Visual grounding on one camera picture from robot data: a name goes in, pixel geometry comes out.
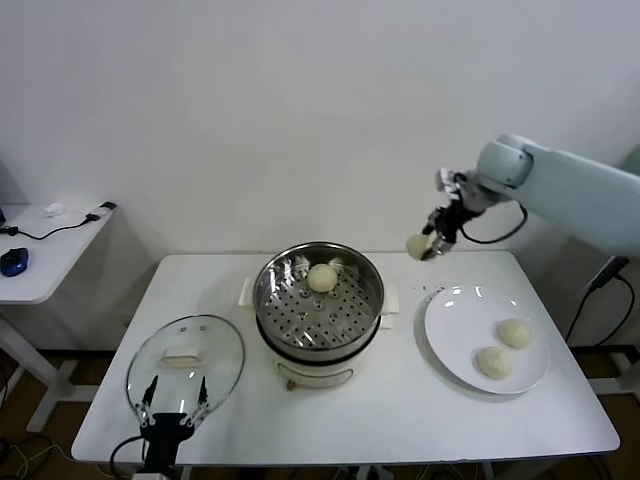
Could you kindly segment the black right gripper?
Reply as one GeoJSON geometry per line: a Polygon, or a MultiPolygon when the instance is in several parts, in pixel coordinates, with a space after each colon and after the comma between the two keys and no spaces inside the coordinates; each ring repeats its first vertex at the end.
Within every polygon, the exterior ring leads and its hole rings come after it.
{"type": "Polygon", "coordinates": [[[473,219],[473,212],[460,200],[451,200],[448,206],[437,207],[422,229],[423,235],[436,233],[426,241],[422,260],[428,261],[450,251],[450,243],[457,241],[457,234],[465,223],[473,219]]]}

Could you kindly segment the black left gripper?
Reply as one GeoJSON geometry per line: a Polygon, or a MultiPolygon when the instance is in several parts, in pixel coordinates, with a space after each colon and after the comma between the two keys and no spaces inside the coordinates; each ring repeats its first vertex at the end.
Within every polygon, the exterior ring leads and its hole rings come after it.
{"type": "Polygon", "coordinates": [[[135,404],[135,414],[141,426],[141,436],[148,442],[142,473],[175,473],[179,445],[193,436],[193,426],[200,426],[208,416],[206,378],[201,379],[196,408],[186,413],[151,413],[151,404],[158,385],[155,375],[142,400],[135,404]]]}

